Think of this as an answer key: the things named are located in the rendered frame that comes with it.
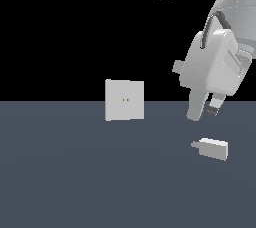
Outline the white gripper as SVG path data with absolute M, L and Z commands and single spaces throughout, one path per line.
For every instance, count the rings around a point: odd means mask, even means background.
M 209 37 L 207 46 L 200 48 L 202 31 L 194 37 L 184 61 L 176 60 L 173 72 L 180 75 L 180 85 L 192 89 L 189 94 L 187 118 L 198 121 L 208 99 L 212 95 L 206 114 L 216 116 L 225 100 L 233 96 L 244 76 L 245 63 L 252 56 L 239 49 L 234 34 L 229 29 L 217 29 Z

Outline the white charger plug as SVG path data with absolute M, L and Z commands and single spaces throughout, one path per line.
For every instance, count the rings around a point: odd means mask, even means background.
M 198 149 L 200 155 L 226 161 L 228 158 L 228 143 L 209 138 L 193 141 L 191 146 Z

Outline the white wall socket block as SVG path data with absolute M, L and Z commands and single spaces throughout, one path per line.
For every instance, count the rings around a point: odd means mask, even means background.
M 144 82 L 105 80 L 105 120 L 144 118 Z

